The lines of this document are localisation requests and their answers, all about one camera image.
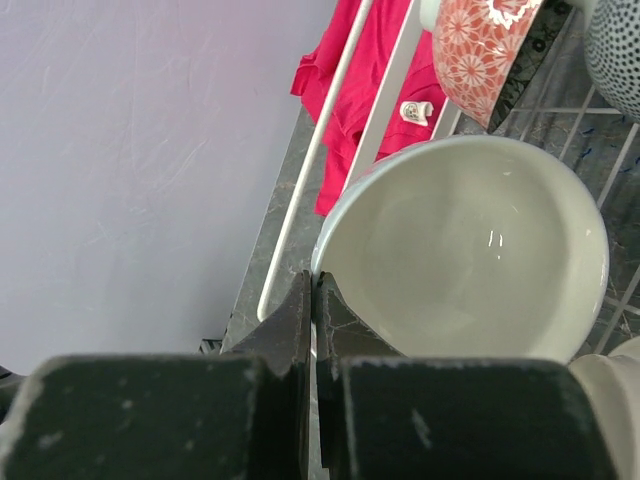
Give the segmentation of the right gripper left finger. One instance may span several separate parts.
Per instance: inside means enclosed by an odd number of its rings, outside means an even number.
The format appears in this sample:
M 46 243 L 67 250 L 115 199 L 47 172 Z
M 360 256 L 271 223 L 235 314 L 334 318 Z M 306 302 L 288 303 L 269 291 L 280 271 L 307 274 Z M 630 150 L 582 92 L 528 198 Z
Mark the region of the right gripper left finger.
M 219 386 L 219 477 L 306 479 L 310 409 L 311 278 L 226 353 Z

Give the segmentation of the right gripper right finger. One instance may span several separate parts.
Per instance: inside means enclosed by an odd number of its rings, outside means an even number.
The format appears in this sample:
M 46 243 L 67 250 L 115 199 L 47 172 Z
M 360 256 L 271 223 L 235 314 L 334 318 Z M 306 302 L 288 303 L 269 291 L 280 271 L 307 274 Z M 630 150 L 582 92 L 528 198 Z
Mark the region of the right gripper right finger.
M 341 362 L 355 356 L 397 357 L 392 348 L 348 307 L 337 281 L 320 275 L 315 297 L 322 466 L 332 479 L 393 479 L 393 457 L 403 436 L 405 400 L 388 375 L 389 365 L 358 363 L 342 376 Z M 344 384 L 353 380 L 349 388 Z

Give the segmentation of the plain white bowl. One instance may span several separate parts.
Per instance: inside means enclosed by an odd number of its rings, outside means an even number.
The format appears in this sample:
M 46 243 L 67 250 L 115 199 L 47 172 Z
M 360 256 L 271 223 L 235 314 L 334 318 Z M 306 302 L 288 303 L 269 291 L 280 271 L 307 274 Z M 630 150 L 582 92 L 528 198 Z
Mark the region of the plain white bowl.
M 529 143 L 457 135 L 368 168 L 311 257 L 408 356 L 568 363 L 607 289 L 609 244 L 574 171 Z

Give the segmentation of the dark scalloped floral bowl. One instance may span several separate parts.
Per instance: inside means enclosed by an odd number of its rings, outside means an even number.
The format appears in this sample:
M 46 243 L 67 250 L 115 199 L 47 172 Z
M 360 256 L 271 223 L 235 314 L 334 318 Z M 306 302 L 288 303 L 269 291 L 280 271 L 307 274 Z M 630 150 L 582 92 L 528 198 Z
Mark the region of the dark scalloped floral bowl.
M 420 3 L 446 97 L 486 132 L 508 117 L 570 17 L 564 1 L 440 0 Z

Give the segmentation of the white wire dish rack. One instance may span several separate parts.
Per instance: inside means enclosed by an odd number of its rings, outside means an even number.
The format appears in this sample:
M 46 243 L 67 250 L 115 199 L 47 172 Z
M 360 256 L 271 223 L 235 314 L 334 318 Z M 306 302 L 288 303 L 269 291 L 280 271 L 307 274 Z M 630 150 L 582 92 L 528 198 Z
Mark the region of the white wire dish rack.
M 497 132 L 562 159 L 602 208 L 610 244 L 609 284 L 581 351 L 606 355 L 639 334 L 639 129 L 611 110 L 588 83 L 582 50 L 582 16 L 573 12 L 541 71 Z M 314 132 L 314 121 L 302 111 L 227 327 L 228 344 L 270 314 L 289 281 L 310 264 L 323 222 L 313 210 L 327 158 L 323 145 L 312 158 L 306 156 Z

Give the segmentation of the blue triangle pattern bowl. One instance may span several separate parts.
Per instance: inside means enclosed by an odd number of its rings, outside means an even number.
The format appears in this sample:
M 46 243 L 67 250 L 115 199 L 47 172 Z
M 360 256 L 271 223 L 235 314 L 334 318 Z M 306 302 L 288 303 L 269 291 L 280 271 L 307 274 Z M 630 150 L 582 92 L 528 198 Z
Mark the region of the blue triangle pattern bowl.
M 594 1 L 585 34 L 593 85 L 616 110 L 639 122 L 639 2 Z

